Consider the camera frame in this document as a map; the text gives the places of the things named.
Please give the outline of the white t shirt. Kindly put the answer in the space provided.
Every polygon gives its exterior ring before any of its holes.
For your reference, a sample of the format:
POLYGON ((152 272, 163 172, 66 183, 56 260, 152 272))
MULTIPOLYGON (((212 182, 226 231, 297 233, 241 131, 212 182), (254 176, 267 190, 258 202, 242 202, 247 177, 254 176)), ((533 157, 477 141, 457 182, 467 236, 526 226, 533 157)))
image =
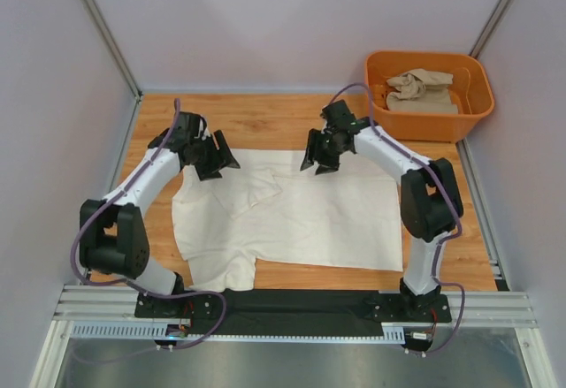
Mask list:
POLYGON ((347 153, 335 173, 302 171, 288 150, 239 149, 239 169, 201 181, 191 168, 172 199, 176 244, 197 290, 248 291, 256 261, 402 269, 397 185, 347 153))

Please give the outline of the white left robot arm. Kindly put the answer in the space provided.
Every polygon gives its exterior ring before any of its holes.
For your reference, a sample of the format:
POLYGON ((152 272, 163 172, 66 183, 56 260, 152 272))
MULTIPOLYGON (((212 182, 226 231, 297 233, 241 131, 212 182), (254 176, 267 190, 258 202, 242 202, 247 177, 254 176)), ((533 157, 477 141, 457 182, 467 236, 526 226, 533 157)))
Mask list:
POLYGON ((185 168, 201 181, 218 179, 225 168, 239 168, 223 132, 211 132, 206 119, 178 111, 169 128, 147 146, 143 159, 126 179, 100 200, 80 207, 80 229, 72 246, 72 264, 133 285, 155 296, 156 309, 166 318, 186 307, 181 275, 150 254, 145 215, 165 186, 185 168))

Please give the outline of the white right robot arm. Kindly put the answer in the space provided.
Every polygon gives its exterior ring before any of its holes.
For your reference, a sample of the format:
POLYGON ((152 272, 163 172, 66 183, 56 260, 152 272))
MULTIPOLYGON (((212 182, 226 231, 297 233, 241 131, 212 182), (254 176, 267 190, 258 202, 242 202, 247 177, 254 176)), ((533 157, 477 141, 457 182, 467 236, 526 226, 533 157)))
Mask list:
POLYGON ((400 214, 411 235, 408 268, 400 282, 398 309, 416 321, 440 295, 437 271, 452 231, 462 228, 463 204, 454 168, 445 158, 419 155, 390 136, 370 118, 356 118, 343 100, 321 111, 322 129, 309 131, 300 169, 334 173, 340 156, 358 154, 386 172, 401 189, 400 214))

